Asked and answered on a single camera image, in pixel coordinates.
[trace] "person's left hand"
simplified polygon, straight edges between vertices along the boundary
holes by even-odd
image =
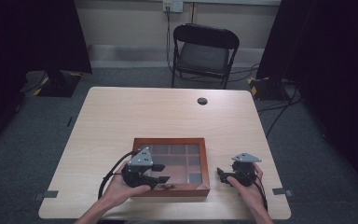
[[[124,168],[125,164],[126,162],[123,162],[121,167],[117,169],[117,174],[113,175],[112,180],[100,199],[101,202],[107,203],[109,208],[121,205],[133,195],[142,194],[151,190],[148,185],[142,185],[136,188],[129,187],[126,182],[124,182],[123,176],[119,175],[121,174],[121,170]]]

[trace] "chair backrest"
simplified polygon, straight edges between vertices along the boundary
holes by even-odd
[[[220,49],[236,50],[240,45],[238,37],[229,30],[194,23],[179,25],[173,31],[173,40],[204,45]]]

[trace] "baseboard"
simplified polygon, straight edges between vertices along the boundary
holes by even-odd
[[[167,53],[163,47],[90,45],[91,67],[165,67]],[[251,67],[259,63],[264,49],[238,49],[233,67]],[[172,60],[173,49],[169,56]]]

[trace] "wall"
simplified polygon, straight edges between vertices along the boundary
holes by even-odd
[[[258,63],[269,38],[279,1],[237,0],[234,2],[247,4],[229,5],[203,2],[184,2],[183,13],[171,13],[171,33],[177,25],[192,21],[226,28],[240,38],[236,65]],[[94,57],[91,54],[91,60],[106,56],[104,50],[114,51],[117,57],[127,49],[136,51],[135,57],[140,59],[144,59],[145,55],[139,52],[153,51],[156,58],[150,60],[165,60],[168,22],[161,1],[77,0],[76,7],[86,43],[99,52],[93,54]]]

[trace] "wooden frame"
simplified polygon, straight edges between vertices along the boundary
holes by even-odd
[[[132,150],[149,147],[154,163],[162,172],[147,175],[171,178],[141,197],[206,197],[210,191],[204,138],[135,138]]]

